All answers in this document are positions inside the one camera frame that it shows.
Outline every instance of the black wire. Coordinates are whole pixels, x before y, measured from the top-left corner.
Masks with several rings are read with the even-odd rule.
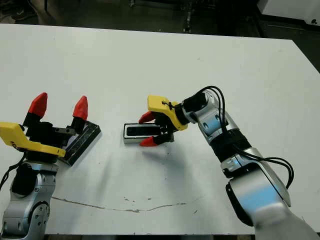
[[[218,88],[217,86],[204,87],[201,90],[199,90],[196,94],[202,93],[205,90],[211,90],[217,95],[218,102],[219,102],[219,121],[220,121],[220,126],[221,126],[221,129],[222,129],[222,132],[226,133],[227,132],[227,127],[226,127],[226,102],[225,102],[224,94],[222,93],[220,88]],[[294,180],[295,172],[294,172],[294,168],[292,167],[292,165],[287,160],[285,160],[285,159],[283,159],[281,157],[266,157],[266,158],[264,158],[264,157],[256,156],[256,155],[250,154],[248,152],[245,152],[245,151],[241,150],[240,148],[238,148],[235,144],[233,144],[233,147],[235,148],[236,152],[239,155],[247,157],[247,158],[249,158],[251,160],[265,161],[265,162],[278,164],[278,165],[281,165],[281,166],[285,167],[287,169],[287,171],[288,171],[288,176],[289,176],[287,184],[286,184],[285,187],[287,189],[290,187],[291,183]]]
[[[1,188],[3,187],[3,185],[5,184],[5,182],[8,180],[8,178],[9,178],[9,173],[10,173],[12,170],[18,168],[18,167],[22,164],[22,162],[23,162],[23,161],[25,160],[25,158],[26,158],[26,155],[27,155],[27,152],[25,151],[25,152],[23,153],[22,158],[20,159],[20,161],[19,161],[17,164],[14,164],[14,165],[12,165],[12,166],[9,166],[9,169],[5,172],[5,174],[3,175],[2,180],[1,180],[1,182],[0,182],[0,191],[1,191]]]

